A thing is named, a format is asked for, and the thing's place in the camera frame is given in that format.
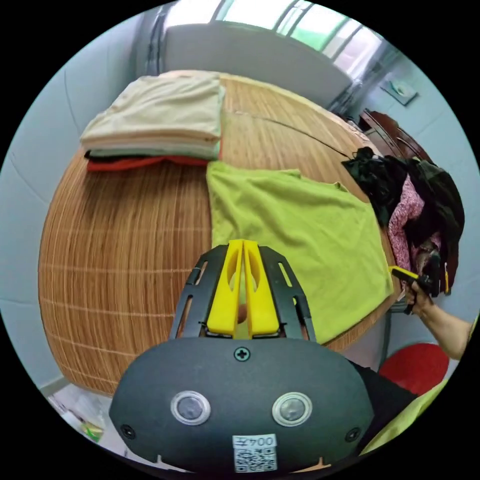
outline bamboo table mat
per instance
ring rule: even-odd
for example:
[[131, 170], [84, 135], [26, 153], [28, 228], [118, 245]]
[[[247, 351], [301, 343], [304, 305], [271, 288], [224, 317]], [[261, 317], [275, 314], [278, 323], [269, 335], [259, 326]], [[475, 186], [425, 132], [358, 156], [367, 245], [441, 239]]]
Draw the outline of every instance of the bamboo table mat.
[[[300, 169], [319, 182], [341, 182], [368, 201], [341, 165], [345, 158], [318, 141], [348, 156], [365, 145], [375, 150], [349, 125], [273, 85], [223, 73], [221, 83], [224, 162]], [[161, 163], [87, 173], [86, 164], [80, 149], [50, 204], [40, 246], [39, 303], [65, 377], [111, 395], [130, 362], [168, 338], [189, 272], [211, 248], [209, 198], [204, 167]], [[393, 265], [385, 231], [381, 237]], [[399, 294], [395, 281], [390, 298], [327, 346], [347, 348]]]

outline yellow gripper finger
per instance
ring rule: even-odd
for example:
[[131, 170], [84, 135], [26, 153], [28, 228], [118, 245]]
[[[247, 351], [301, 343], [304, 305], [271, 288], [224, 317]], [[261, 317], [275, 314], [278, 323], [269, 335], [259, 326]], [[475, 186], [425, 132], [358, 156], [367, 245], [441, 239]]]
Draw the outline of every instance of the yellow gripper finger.
[[244, 240], [243, 254], [249, 337], [275, 335], [280, 325], [258, 243]]
[[243, 240], [228, 243], [215, 296], [206, 322], [209, 334], [234, 337], [239, 314], [240, 281], [242, 277]]

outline human hand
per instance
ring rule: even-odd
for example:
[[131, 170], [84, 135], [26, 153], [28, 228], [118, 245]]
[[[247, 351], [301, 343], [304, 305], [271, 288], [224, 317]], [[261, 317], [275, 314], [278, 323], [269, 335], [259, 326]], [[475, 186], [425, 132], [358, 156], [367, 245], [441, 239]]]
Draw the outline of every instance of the human hand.
[[411, 311], [419, 317], [425, 316], [434, 305], [430, 296], [420, 288], [416, 281], [411, 286], [407, 285], [405, 287], [405, 298], [406, 303], [413, 306]]

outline red stool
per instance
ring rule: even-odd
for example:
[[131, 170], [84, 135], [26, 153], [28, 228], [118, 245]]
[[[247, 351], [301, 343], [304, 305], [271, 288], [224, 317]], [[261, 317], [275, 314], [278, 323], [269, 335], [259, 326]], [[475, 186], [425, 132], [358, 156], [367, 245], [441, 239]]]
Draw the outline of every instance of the red stool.
[[438, 345], [416, 343], [388, 357], [378, 370], [399, 387], [423, 395], [445, 377], [449, 358]]

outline folded clothes stack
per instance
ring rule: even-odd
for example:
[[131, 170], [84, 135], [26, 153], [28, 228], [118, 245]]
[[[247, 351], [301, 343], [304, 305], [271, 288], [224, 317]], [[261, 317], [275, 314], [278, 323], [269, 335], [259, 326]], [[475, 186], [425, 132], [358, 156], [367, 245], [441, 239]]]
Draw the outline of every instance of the folded clothes stack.
[[187, 165], [217, 160], [224, 96], [214, 72], [138, 78], [80, 137], [88, 170], [125, 170], [162, 160]]

